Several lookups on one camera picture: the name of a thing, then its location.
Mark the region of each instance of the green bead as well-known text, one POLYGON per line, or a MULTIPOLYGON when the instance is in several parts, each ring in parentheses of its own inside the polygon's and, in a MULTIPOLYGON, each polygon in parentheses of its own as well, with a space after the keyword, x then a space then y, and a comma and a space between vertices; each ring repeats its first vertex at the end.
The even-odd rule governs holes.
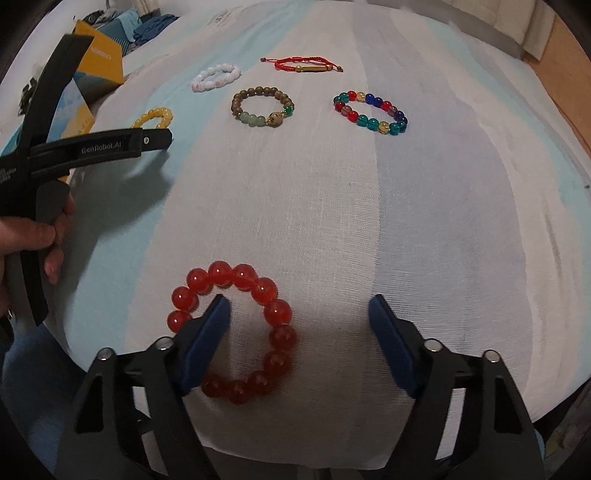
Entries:
POLYGON ((367 127, 368 126, 368 118, 365 115, 359 115, 357 117, 357 124, 360 127, 367 127))
POLYGON ((378 129, 379 122, 375 118, 370 118, 368 120, 368 128, 375 132, 378 129))

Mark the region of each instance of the beaded bracelet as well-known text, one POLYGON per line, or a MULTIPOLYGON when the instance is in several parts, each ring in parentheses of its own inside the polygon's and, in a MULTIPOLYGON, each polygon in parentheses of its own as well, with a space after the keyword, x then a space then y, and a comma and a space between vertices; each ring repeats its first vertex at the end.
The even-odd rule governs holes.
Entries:
POLYGON ((131 125, 131 128, 140 128, 144 123, 146 123, 148 120, 152 120, 153 118, 162 118, 162 121, 156 125, 156 128, 168 128, 174 117, 170 108, 161 106, 143 114, 134 122, 133 125, 131 125))
POLYGON ((214 88, 222 88, 223 86, 232 83, 234 80, 238 80, 241 74, 242 72, 236 65, 222 63, 221 65, 216 65, 215 67, 209 67, 207 70, 203 70, 193 79, 191 88, 194 92, 205 92, 206 90, 213 90, 214 88), (215 80, 208 80, 205 82, 207 77, 211 77, 219 72, 225 73, 215 80))
POLYGON ((268 61, 275 64, 277 70, 283 70, 285 72, 329 72, 335 69, 337 72, 342 72, 343 68, 335 65, 331 61, 328 61, 322 57, 288 57, 286 59, 266 59, 261 58, 261 61, 268 61), (310 63, 310 67, 296 65, 284 65, 285 63, 310 63))
POLYGON ((333 103, 335 105, 335 110, 340 112, 341 115, 347 117, 354 124, 356 123, 360 127, 367 127, 371 131, 375 132, 377 130, 384 135, 388 133, 398 135, 399 133, 403 134, 407 129, 408 119, 404 116, 404 112, 398 110, 387 100, 382 100, 380 97, 376 97, 371 93, 355 93, 353 90, 350 90, 347 93, 343 92, 333 98, 333 103), (378 122, 375 118, 368 119, 365 115, 359 115, 359 113, 353 110, 349 105, 345 105, 349 101, 353 102, 355 100, 360 103, 368 103, 381 108, 396 121, 388 125, 388 122, 378 122))
POLYGON ((265 125, 269 125, 269 127, 278 127, 283 123, 284 117, 290 116, 293 113, 295 107, 294 102, 289 96, 281 90, 277 90, 277 87, 256 87, 249 88, 248 90, 241 90, 234 95, 232 107, 230 109, 232 110, 232 115, 239 119, 243 124, 249 124, 251 127, 264 127, 265 125), (265 118, 262 115, 251 115, 242 110, 242 101, 247 97, 255 95, 264 95, 266 97, 273 95, 283 104, 283 109, 281 112, 273 112, 268 118, 265 118))
POLYGON ((191 318, 199 306, 198 295, 208 295, 213 286, 228 288, 234 285, 238 290, 250 292, 255 302, 264 307, 263 316, 272 327, 269 343, 272 349, 263 357, 262 369, 254 371, 248 380, 226 380, 220 375, 207 372, 201 383, 201 390, 210 398, 227 397, 236 405, 247 402, 254 395, 268 395, 277 386, 279 377, 291 370, 290 351, 296 346, 297 334, 288 325, 291 322, 291 307, 277 298, 277 285, 270 278, 259 278, 248 264, 232 268, 223 260, 216 260, 208 271, 194 268, 187 275, 187 287, 173 291, 173 305, 178 308, 168 315, 167 324, 173 332, 191 318))

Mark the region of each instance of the red braided bracelet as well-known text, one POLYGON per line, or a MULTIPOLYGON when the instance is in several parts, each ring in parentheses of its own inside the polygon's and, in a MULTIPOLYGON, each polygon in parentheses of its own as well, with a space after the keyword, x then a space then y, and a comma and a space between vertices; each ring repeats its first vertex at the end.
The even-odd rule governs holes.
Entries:
POLYGON ((250 292, 253 300, 264 307, 263 315, 272 330, 269 343, 272 349, 263 357, 262 369, 254 371, 246 381, 227 380, 220 375, 207 372, 201 389, 208 397, 227 397, 236 405, 247 402, 254 395, 268 395, 277 386, 279 377, 291 370, 290 352, 296 346, 297 334, 288 325, 291 322, 291 307, 277 298, 277 286, 270 278, 259 278, 254 268, 240 264, 232 268, 223 260, 216 260, 208 271, 194 268, 187 275, 187 286, 173 291, 173 305, 178 309, 168 315, 167 324, 178 332, 183 323, 191 318, 190 312, 199 306, 199 295, 208 295, 213 286, 228 288, 234 285, 238 290, 250 292))
POLYGON ((337 72, 342 72, 342 67, 335 65, 331 61, 328 61, 322 57, 289 57, 286 59, 266 59, 265 57, 261 58, 261 61, 268 61, 270 63, 275 64, 275 68, 277 70, 284 70, 286 72, 328 72, 333 68, 336 69, 337 72), (311 63, 311 67, 306 67, 302 65, 283 65, 284 63, 311 63))

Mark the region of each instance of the bed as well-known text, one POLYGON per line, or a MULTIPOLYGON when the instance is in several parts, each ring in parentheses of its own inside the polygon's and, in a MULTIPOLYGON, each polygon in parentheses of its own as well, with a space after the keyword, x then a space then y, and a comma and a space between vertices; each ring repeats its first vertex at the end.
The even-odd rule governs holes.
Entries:
MULTIPOLYGON (((299 343, 268 397, 239 407, 200 389, 186 397, 201 441, 218 452, 381 467, 412 402, 369 330, 378 293, 424 337, 499 351, 533 420, 589 377, 591 164, 524 63, 408 11, 289 1, 184 15, 125 57, 125 73, 94 131, 165 106, 174 141, 167 153, 74 174, 75 227, 48 326, 82 368, 104 346, 136 351, 169 335, 172 290, 223 259, 276 282, 299 343), (293 55, 344 72, 259 60, 293 55), (193 93, 195 75, 220 63, 241 78, 193 93), (295 103, 279 128, 232 117, 233 95, 258 85, 295 103), (333 108, 348 90, 390 99, 407 131, 352 125, 333 108)), ((276 109, 271 98, 246 102, 258 115, 276 109)), ((223 293, 232 326, 213 368, 241 378, 260 364, 268 328, 248 296, 223 293)), ((442 456, 460 411, 461 394, 442 456)))

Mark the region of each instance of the silver rivet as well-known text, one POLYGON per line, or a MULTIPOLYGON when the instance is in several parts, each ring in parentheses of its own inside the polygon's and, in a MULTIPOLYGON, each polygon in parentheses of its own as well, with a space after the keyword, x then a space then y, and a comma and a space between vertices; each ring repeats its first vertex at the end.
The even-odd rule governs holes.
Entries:
POLYGON ((170 337, 162 337, 156 340, 155 345, 158 350, 164 351, 172 347, 174 345, 174 342, 170 337))
POLYGON ((108 360, 115 354, 115 351, 112 348, 105 347, 99 350, 99 353, 96 354, 96 357, 103 362, 108 360))
POLYGON ((435 340, 435 338, 430 338, 429 340, 425 340, 425 348, 430 352, 438 352, 443 348, 443 345, 439 340, 435 340))
POLYGON ((494 350, 487 350, 484 352, 484 358, 493 364, 501 361, 501 356, 494 350))

